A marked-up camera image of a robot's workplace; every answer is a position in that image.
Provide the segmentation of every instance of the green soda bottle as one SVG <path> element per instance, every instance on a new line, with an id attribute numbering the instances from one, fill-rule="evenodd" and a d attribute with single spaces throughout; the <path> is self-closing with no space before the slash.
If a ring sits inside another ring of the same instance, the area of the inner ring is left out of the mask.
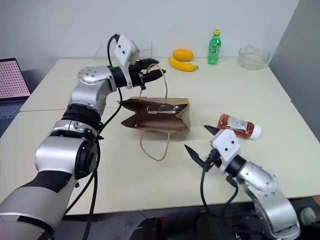
<path id="1" fill-rule="evenodd" d="M 221 47 L 220 30 L 216 29 L 213 33 L 213 38 L 209 43 L 209 56 L 208 64 L 216 65 L 218 63 L 218 57 Z"/>

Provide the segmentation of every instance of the white cap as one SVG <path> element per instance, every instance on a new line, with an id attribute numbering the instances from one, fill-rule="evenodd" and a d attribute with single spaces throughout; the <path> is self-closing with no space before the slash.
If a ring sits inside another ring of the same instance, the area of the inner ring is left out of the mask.
<path id="1" fill-rule="evenodd" d="M 262 128 L 259 125 L 254 125 L 253 132 L 252 132 L 251 136 L 249 137 L 249 139 L 257 140 L 257 138 L 261 134 L 261 131 L 262 131 Z"/>

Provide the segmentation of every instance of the ketchup bottle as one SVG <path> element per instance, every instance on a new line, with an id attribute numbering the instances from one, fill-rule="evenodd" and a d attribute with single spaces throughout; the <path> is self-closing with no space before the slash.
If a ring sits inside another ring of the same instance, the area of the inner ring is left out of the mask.
<path id="1" fill-rule="evenodd" d="M 218 129 L 231 129 L 234 133 L 245 139 L 256 140 L 261 134 L 261 127 L 250 121 L 242 121 L 227 114 L 222 114 L 218 122 Z"/>

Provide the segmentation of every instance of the plastic bottle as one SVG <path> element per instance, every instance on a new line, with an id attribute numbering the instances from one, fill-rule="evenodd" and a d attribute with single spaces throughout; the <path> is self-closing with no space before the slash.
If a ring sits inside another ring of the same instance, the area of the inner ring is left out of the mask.
<path id="1" fill-rule="evenodd" d="M 245 139 L 256 140 L 261 134 L 261 127 L 250 121 L 242 121 L 227 114 L 222 114 L 218 122 L 218 129 L 231 129 L 234 133 Z"/>
<path id="2" fill-rule="evenodd" d="M 216 65 L 218 63 L 220 47 L 220 30 L 216 29 L 213 33 L 213 38 L 210 40 L 209 43 L 208 64 Z"/>

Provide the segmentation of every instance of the laptop screen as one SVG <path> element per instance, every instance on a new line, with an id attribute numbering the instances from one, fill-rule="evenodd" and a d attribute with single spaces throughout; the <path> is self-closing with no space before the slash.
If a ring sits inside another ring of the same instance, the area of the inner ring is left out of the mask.
<path id="1" fill-rule="evenodd" d="M 30 96 L 17 61 L 0 60 L 0 100 Z"/>

